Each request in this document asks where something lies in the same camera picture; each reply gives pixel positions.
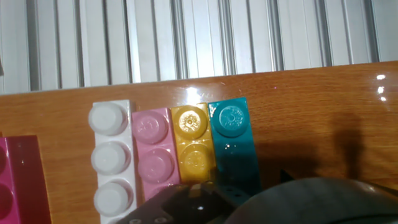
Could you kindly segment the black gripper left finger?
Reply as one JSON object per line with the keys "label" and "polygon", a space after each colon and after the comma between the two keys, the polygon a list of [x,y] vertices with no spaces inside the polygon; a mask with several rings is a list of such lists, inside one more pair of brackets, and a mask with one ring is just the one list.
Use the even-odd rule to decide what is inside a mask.
{"label": "black gripper left finger", "polygon": [[117,224],[221,224],[249,195],[214,182],[173,185],[144,202]]}

